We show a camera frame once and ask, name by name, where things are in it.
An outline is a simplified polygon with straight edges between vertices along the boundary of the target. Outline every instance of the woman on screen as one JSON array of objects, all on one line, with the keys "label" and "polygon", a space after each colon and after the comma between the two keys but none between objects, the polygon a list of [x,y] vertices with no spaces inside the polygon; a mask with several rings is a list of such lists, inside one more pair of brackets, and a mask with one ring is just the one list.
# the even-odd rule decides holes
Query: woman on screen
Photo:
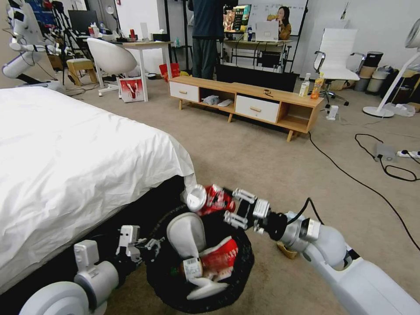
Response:
[{"label": "woman on screen", "polygon": [[288,7],[280,7],[277,11],[276,21],[279,22],[279,40],[290,38],[292,26],[289,23],[290,10]]}]

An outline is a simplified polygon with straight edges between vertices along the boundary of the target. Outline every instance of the white duvet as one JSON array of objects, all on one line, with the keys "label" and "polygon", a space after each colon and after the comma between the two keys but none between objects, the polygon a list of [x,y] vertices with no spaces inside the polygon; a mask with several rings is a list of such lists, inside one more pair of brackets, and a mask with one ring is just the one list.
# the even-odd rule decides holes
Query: white duvet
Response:
[{"label": "white duvet", "polygon": [[43,87],[0,90],[0,294],[175,175],[195,183],[163,131]]}]

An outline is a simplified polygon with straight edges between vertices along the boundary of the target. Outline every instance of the person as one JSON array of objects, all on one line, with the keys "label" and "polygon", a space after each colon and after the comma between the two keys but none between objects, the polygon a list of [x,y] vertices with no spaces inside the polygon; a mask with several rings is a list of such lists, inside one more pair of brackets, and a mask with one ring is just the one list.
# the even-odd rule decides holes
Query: person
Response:
[{"label": "person", "polygon": [[276,21],[279,22],[279,40],[287,40],[290,38],[292,26],[289,23],[290,10],[288,7],[280,7],[277,11]]},{"label": "person", "polygon": [[217,62],[217,40],[222,41],[223,5],[238,5],[238,0],[188,0],[188,9],[194,11],[192,31],[192,76],[212,79]]}]

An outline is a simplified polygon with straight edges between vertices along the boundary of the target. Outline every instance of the black trash bag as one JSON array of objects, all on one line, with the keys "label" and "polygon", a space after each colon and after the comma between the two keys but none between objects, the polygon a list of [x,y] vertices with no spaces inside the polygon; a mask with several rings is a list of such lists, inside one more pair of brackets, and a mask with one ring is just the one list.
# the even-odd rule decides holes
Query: black trash bag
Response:
[{"label": "black trash bag", "polygon": [[181,206],[166,214],[152,231],[150,237],[160,239],[165,237],[161,243],[159,255],[154,262],[146,263],[147,281],[153,287],[156,295],[172,308],[190,314],[204,313],[233,304],[242,294],[248,276],[254,265],[254,254],[251,243],[242,229],[223,222],[224,211],[211,213],[201,217],[206,233],[207,247],[219,244],[227,236],[231,236],[238,245],[238,253],[234,263],[232,275],[222,282],[229,283],[226,290],[199,300],[187,300],[186,297],[197,286],[186,282],[180,276],[171,276],[172,267],[178,267],[183,261],[178,253],[167,241],[166,227],[176,216],[189,212],[186,206]]}]

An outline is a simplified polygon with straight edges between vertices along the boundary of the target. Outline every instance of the beige carpet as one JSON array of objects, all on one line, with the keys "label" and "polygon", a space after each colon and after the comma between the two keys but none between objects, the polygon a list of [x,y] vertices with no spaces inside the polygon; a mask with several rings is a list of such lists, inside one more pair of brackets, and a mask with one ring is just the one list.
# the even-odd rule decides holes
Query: beige carpet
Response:
[{"label": "beige carpet", "polygon": [[[200,107],[184,106],[168,96],[162,80],[148,81],[150,101],[124,104],[116,92],[98,97],[96,90],[76,96],[85,102],[154,126],[173,135],[191,154],[198,182],[241,187],[268,199],[277,212],[298,211],[310,196],[327,225],[336,227],[350,246],[380,266],[409,294],[420,301],[420,253],[410,242],[396,215],[377,195],[337,170],[301,136],[287,143],[285,132],[271,130]],[[380,99],[344,91],[350,106],[340,106],[342,123],[366,124],[380,119],[361,112]],[[420,149],[420,114],[394,117],[363,128],[341,125],[320,117],[313,140],[350,174],[390,200],[420,243],[419,183],[386,176],[354,141],[355,133],[371,133],[398,149]],[[371,139],[363,139],[372,148]],[[420,176],[409,159],[396,165]],[[306,216],[315,217],[310,209]],[[215,314],[345,314],[324,280],[302,258],[288,260],[267,235],[247,232],[255,265],[245,291],[230,307]],[[180,314],[164,305],[146,281],[145,267],[129,276],[109,299],[107,314]]]}]

